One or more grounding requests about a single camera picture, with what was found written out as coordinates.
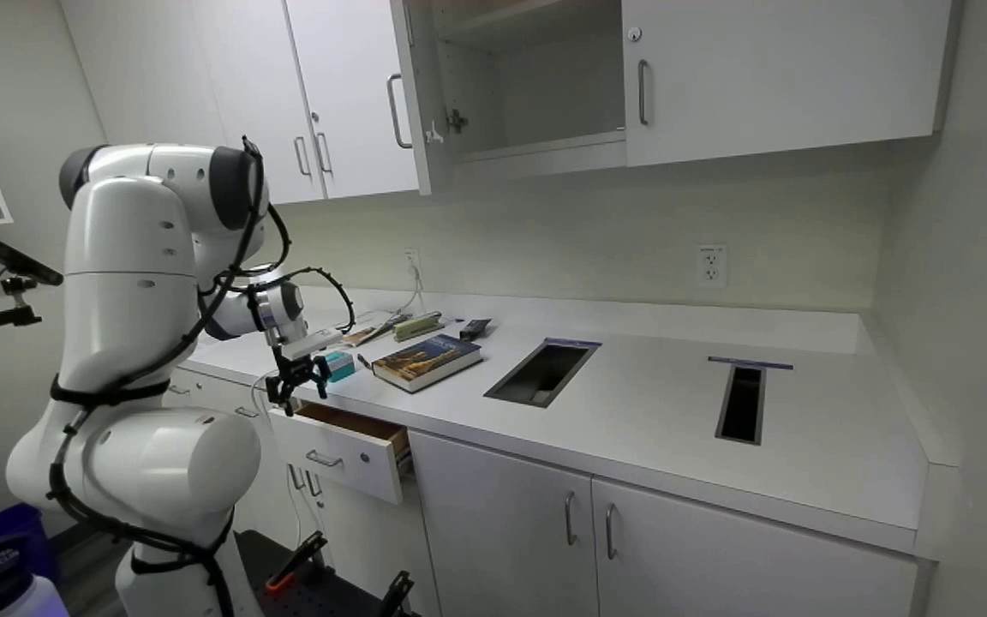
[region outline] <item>white robot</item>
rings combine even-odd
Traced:
[[[160,396],[205,325],[267,337],[274,402],[306,381],[323,391],[326,365],[312,353],[333,340],[307,337],[288,279],[241,270],[267,221],[260,156],[251,144],[91,149],[66,160],[60,191],[73,207],[66,351],[7,482],[27,504],[135,537],[116,569],[131,617],[253,617],[227,541],[260,460],[253,426],[164,407]]]

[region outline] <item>wall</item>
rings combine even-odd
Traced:
[[[876,320],[962,456],[932,617],[987,613],[987,0],[967,4],[938,149],[902,167]]]
[[[454,194],[285,210],[292,265],[347,285],[539,300],[870,309],[888,207],[884,152],[820,152],[686,167],[571,176]],[[729,285],[692,285],[701,242]]]
[[[66,207],[57,160],[104,140],[53,0],[0,0],[0,185],[12,226],[0,239],[60,265]],[[32,294],[43,325],[0,330],[0,506],[11,504],[3,464],[39,422],[57,365],[57,294]]]

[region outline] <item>drawer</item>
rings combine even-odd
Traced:
[[[256,402],[264,405],[264,396],[253,396],[248,384],[173,369],[172,389],[164,391],[164,405],[172,407],[208,407],[208,413],[230,413],[244,417],[256,417]]]
[[[410,460],[402,426],[326,405],[294,405],[292,417],[274,414],[274,431],[288,460],[314,477],[402,504],[402,481]]]

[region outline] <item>electrical outlet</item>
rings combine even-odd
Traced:
[[[723,246],[716,242],[701,242],[697,250],[697,285],[700,287],[727,287],[727,274],[729,274],[729,257]]]

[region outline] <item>kitchen counter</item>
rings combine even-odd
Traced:
[[[314,325],[339,322],[326,293],[306,293]],[[404,294],[353,293],[356,311]],[[713,506],[918,552],[927,456],[892,366],[860,316],[622,303],[531,303],[425,294],[445,316],[489,316],[482,365],[422,396],[365,369],[328,389],[328,405],[510,456],[635,482]],[[601,351],[549,407],[482,398],[546,337]],[[384,337],[365,359],[396,351]],[[729,366],[705,357],[790,365],[765,376],[759,447],[716,440]],[[260,337],[205,340],[187,369],[253,384],[272,369]]]

